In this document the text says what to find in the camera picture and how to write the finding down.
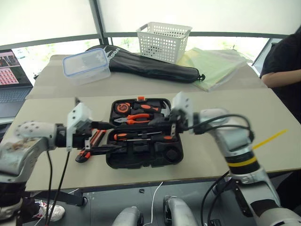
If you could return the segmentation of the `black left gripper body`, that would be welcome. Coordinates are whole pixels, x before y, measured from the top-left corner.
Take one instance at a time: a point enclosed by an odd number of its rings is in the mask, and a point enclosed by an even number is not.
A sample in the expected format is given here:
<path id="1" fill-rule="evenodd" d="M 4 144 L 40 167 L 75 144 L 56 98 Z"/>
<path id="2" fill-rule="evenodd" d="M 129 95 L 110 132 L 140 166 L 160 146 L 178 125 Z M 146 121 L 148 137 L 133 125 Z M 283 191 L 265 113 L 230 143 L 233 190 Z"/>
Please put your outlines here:
<path id="1" fill-rule="evenodd" d="M 75 125 L 75 132 L 72 135 L 72 147 L 82 149 L 85 147 L 86 140 L 92 136 L 92 126 L 90 121 L 80 121 Z"/>

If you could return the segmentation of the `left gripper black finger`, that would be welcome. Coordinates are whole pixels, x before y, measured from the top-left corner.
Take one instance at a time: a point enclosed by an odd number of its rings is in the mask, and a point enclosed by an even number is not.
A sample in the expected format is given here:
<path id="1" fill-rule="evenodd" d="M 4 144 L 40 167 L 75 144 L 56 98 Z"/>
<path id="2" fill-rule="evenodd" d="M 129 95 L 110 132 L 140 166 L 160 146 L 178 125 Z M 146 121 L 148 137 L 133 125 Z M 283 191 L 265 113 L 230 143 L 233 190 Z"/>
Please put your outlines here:
<path id="1" fill-rule="evenodd" d="M 114 128 L 116 128 L 116 126 L 109 122 L 93 121 L 93 122 L 91 122 L 91 128 L 93 128 L 93 129 L 114 129 Z"/>
<path id="2" fill-rule="evenodd" d="M 107 154 L 123 148 L 120 145 L 102 145 L 98 147 L 91 147 L 90 154 Z"/>

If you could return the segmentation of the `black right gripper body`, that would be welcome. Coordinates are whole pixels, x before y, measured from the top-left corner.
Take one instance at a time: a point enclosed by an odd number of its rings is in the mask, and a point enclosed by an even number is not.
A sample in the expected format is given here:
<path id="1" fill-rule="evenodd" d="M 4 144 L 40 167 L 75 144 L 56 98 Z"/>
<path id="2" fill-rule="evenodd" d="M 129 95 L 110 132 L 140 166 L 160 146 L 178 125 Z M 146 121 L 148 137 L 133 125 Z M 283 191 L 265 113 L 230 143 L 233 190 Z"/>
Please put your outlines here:
<path id="1" fill-rule="evenodd" d="M 187 115 L 183 110 L 172 110 L 169 115 L 169 122 L 171 123 L 171 137 L 175 137 L 177 133 L 186 131 Z"/>

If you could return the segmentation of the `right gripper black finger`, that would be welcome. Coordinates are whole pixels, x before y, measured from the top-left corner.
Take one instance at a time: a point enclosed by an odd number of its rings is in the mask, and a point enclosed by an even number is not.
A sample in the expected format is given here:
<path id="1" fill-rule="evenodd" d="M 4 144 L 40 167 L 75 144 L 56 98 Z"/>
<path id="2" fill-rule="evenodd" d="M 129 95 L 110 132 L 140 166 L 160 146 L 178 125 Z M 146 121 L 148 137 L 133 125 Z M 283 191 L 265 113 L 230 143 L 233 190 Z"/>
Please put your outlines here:
<path id="1" fill-rule="evenodd" d="M 170 135 L 171 134 L 171 125 L 146 125 L 143 126 L 143 133 L 146 133 L 148 135 L 157 135 L 157 134 L 163 134 L 163 135 Z"/>
<path id="2" fill-rule="evenodd" d="M 159 117 L 150 121 L 151 126 L 170 126 L 171 124 L 169 117 Z"/>

